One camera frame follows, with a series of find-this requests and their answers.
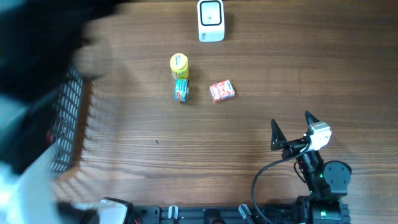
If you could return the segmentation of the colourful tin can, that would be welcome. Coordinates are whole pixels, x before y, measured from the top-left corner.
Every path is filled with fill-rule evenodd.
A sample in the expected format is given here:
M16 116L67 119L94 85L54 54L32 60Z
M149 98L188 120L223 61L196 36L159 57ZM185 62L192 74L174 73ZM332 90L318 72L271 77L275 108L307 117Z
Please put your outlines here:
M186 102L189 93L189 79L177 79L175 84L175 100L178 102Z

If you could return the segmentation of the yellow lidded jar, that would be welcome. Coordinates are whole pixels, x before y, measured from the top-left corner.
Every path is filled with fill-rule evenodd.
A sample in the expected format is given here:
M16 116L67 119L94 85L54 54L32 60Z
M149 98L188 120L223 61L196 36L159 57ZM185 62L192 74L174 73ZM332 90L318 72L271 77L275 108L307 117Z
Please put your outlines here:
M182 53L176 53L170 58L170 69L174 79L187 79L189 76L188 58Z

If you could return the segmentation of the red snack box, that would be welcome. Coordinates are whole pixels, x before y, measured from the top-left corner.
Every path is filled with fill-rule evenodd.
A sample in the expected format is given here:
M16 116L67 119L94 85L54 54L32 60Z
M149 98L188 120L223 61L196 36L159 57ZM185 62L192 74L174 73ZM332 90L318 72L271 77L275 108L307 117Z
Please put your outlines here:
M213 101L216 103L218 101L233 97L236 92L230 80L225 80L210 86L210 93L212 95Z

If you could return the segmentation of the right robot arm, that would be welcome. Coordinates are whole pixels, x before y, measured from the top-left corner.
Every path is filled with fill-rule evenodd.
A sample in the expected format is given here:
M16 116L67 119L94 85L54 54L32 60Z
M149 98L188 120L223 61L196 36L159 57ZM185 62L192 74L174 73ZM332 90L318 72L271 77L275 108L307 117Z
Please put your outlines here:
M283 159L295 159L301 172L300 177L310 191L308 196L299 196L290 205L277 205L267 208L274 213L277 223L350 223L351 217L347 204L342 198L348 194L352 168L345 162L324 162L320 149L331 138L331 128L316 119L309 111L305 112L308 124L302 138L288 141L275 120L271 121L271 149L282 151Z

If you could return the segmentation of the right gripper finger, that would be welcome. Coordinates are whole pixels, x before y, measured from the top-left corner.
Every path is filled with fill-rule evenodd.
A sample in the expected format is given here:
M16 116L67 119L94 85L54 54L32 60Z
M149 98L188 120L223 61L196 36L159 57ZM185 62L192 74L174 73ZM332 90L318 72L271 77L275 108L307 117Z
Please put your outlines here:
M271 150L278 151L286 148L287 139L275 119L271 120Z
M320 122L320 120L317 119L316 117L314 117L314 115L312 115L311 112L309 112L309 111L305 112L305 119L306 119L308 126Z

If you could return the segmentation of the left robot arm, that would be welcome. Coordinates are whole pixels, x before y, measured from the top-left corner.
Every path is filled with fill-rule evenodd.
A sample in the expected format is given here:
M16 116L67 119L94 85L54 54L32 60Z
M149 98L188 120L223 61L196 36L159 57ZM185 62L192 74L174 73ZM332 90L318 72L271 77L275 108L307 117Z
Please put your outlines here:
M53 105L86 25L117 1L1 2L1 222L99 223L95 208L56 202L47 168Z

